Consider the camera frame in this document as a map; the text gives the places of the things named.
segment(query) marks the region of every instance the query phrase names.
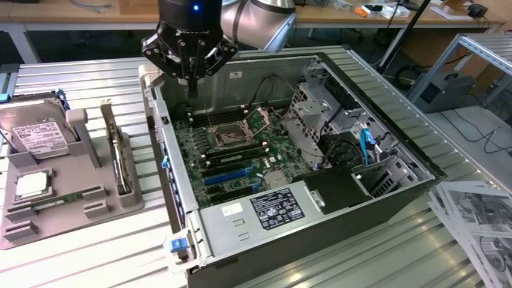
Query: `blue cable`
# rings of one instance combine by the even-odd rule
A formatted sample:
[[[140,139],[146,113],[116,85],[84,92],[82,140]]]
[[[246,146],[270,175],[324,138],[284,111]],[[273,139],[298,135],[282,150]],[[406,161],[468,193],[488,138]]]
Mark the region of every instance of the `blue cable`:
[[[376,144],[376,141],[374,141],[373,136],[369,132],[369,129],[364,128],[361,130],[361,134],[358,136],[358,143],[361,144],[362,155],[365,157],[365,166],[368,166],[366,142],[369,142],[370,144]]]

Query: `metal case panel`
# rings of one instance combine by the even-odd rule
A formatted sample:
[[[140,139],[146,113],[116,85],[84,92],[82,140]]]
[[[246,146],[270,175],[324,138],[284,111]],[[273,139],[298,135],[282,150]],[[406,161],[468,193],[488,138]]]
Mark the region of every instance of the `metal case panel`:
[[[250,201],[261,195],[286,188],[289,188],[294,196],[304,217],[270,230],[265,230],[261,227],[258,215]],[[240,204],[241,211],[229,215],[229,213],[225,213],[225,209],[236,204]],[[216,256],[281,237],[292,231],[309,226],[314,221],[325,217],[313,203],[304,181],[208,207],[200,210],[200,213],[208,240]]]

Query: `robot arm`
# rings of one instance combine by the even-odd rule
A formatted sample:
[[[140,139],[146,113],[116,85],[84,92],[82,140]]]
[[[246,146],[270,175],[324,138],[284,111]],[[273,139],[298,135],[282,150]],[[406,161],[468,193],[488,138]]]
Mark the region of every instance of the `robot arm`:
[[[292,0],[158,0],[156,34],[142,40],[144,57],[197,96],[197,80],[212,76],[238,49],[234,41],[278,51],[294,23]]]
[[[145,58],[185,80],[189,98],[197,96],[197,80],[212,76],[237,52],[222,37],[221,7],[221,0],[158,0],[157,32],[142,41]]]

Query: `white sticker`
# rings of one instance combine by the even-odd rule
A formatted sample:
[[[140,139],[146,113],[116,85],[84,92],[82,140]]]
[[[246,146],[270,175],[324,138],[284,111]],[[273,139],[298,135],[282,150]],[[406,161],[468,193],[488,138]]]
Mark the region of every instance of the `white sticker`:
[[[230,72],[229,73],[229,79],[241,78],[241,71]]]
[[[13,130],[33,155],[66,149],[65,139],[56,122],[14,127]]]
[[[234,204],[230,204],[230,205],[226,205],[222,207],[224,217],[228,217],[229,215],[240,213],[241,211],[242,211],[242,209],[241,209],[240,203],[234,203]]]

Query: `black stand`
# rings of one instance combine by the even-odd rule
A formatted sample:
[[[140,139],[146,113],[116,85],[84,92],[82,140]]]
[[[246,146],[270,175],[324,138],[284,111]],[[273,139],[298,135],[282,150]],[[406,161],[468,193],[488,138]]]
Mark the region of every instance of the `black stand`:
[[[378,64],[378,67],[377,67],[377,72],[378,73],[382,74],[384,71],[386,70],[386,68],[388,68],[388,66],[390,64],[390,60],[393,60],[394,55],[398,52],[400,46],[401,46],[401,44],[402,44],[408,34],[410,33],[410,30],[413,29],[413,26],[416,25],[417,19],[420,18],[420,16],[421,16],[426,6],[429,5],[429,3],[430,3],[430,0],[424,0],[422,1],[421,6],[417,9],[416,14],[414,14],[414,16],[413,16],[413,18],[412,18],[412,20],[410,20],[410,22],[409,22],[409,24],[408,24],[408,26],[405,28],[405,31],[402,32],[402,34],[401,34],[401,36],[398,38],[397,44],[394,45],[394,47],[393,47],[393,49],[392,49],[392,51],[389,53],[389,57],[385,59],[384,62],[381,62]]]

